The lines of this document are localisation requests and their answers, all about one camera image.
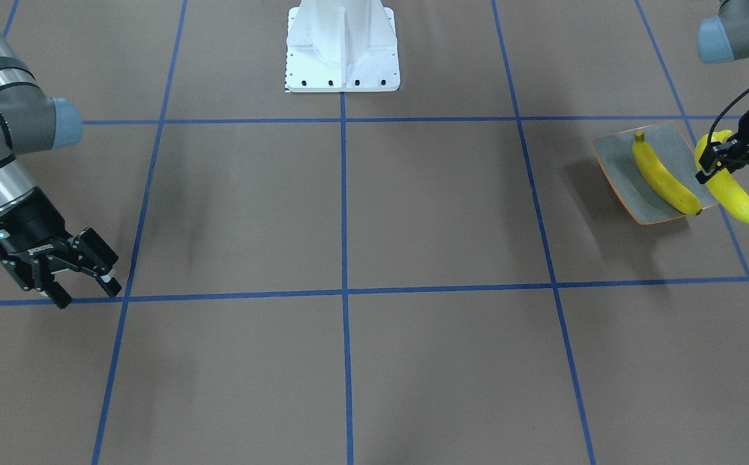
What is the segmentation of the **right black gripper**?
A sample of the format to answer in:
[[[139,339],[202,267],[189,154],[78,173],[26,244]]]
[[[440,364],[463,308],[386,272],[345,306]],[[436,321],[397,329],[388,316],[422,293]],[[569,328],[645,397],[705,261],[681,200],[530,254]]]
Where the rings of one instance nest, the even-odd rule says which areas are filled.
[[[80,270],[109,297],[121,291],[114,268],[118,254],[94,229],[74,237],[68,233],[64,218],[39,188],[0,211],[0,244],[6,253],[0,264],[20,288],[35,289],[60,309],[72,297],[56,282],[56,272]]]

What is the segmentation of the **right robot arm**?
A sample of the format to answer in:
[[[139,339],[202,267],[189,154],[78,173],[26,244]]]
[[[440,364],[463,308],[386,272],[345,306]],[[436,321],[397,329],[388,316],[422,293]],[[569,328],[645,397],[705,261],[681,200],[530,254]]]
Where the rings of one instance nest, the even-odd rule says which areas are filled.
[[[46,96],[0,32],[0,265],[24,291],[37,291],[61,309],[72,297],[56,274],[85,274],[115,297],[121,291],[118,256],[93,229],[67,231],[19,156],[70,147],[82,133],[76,106]]]

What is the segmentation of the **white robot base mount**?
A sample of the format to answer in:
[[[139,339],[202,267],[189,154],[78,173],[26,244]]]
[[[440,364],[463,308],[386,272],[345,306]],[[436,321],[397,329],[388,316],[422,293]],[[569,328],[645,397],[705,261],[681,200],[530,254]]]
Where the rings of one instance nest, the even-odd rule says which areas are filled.
[[[395,12],[380,1],[302,1],[288,11],[287,92],[394,92]]]

